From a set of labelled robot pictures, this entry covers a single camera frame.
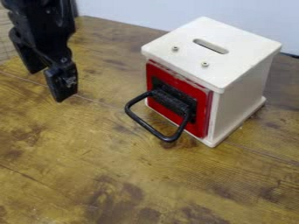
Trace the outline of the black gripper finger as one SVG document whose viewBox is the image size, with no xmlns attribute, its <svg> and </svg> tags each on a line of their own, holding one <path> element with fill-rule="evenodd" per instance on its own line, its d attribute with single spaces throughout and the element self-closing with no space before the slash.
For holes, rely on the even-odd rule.
<svg viewBox="0 0 299 224">
<path fill-rule="evenodd" d="M 31 74 L 40 72 L 45 68 L 45 64 L 33 49 L 23 42 L 21 35 L 15 28 L 11 29 L 8 36 L 27 70 Z"/>
<path fill-rule="evenodd" d="M 79 73 L 74 62 L 67 64 L 49 63 L 43 73 L 56 102 L 63 102 L 78 93 Z"/>
</svg>

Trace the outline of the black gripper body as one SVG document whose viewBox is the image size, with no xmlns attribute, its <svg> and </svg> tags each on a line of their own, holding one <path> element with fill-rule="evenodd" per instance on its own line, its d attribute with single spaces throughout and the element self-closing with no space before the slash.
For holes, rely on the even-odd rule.
<svg viewBox="0 0 299 224">
<path fill-rule="evenodd" d="M 68 40 L 75 33 L 72 0 L 1 0 L 23 42 L 45 67 L 71 61 Z"/>
</svg>

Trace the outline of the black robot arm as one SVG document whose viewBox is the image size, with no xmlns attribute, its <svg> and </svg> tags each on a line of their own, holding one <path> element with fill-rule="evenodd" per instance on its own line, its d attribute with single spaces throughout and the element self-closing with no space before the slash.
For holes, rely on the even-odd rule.
<svg viewBox="0 0 299 224">
<path fill-rule="evenodd" d="M 44 73 L 56 102 L 78 93 L 79 73 L 68 48 L 76 31 L 71 0 L 0 0 L 13 23 L 8 36 L 31 74 Z"/>
</svg>

